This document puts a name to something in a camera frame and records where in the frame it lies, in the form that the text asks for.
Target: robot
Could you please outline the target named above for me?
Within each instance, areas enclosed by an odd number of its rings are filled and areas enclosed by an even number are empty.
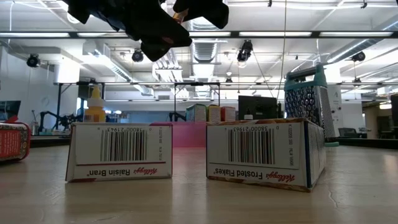
[[[176,0],[173,17],[161,4],[166,0],[63,0],[68,13],[86,24],[90,15],[107,22],[115,31],[124,30],[151,61],[172,47],[188,47],[189,32],[180,23],[203,16],[217,28],[228,23],[229,9],[222,0]]]

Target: table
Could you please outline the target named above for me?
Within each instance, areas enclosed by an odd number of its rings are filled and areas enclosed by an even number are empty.
[[[397,223],[398,151],[340,146],[309,193],[205,177],[204,149],[175,149],[173,179],[65,183],[68,147],[0,165],[1,223]]]

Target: yellow bottle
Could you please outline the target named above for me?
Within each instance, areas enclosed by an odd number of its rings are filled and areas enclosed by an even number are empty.
[[[101,99],[98,86],[94,86],[91,98],[87,99],[87,106],[84,122],[105,122],[104,100]]]

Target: kellogg's logo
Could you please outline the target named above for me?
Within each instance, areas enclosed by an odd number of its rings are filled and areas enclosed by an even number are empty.
[[[289,182],[295,180],[295,176],[292,174],[281,175],[281,174],[278,174],[278,172],[271,172],[270,174],[267,174],[266,177],[267,177],[267,179],[270,179],[270,178],[278,179],[278,182],[286,182],[286,183],[289,183]]]
[[[134,174],[144,174],[144,175],[152,175],[157,173],[157,169],[145,169],[144,167],[140,167],[133,172]]]

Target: barcode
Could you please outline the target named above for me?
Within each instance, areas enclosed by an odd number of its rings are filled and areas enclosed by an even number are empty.
[[[146,130],[102,130],[101,139],[101,162],[147,160]]]
[[[230,162],[275,164],[275,130],[228,130],[228,159]]]

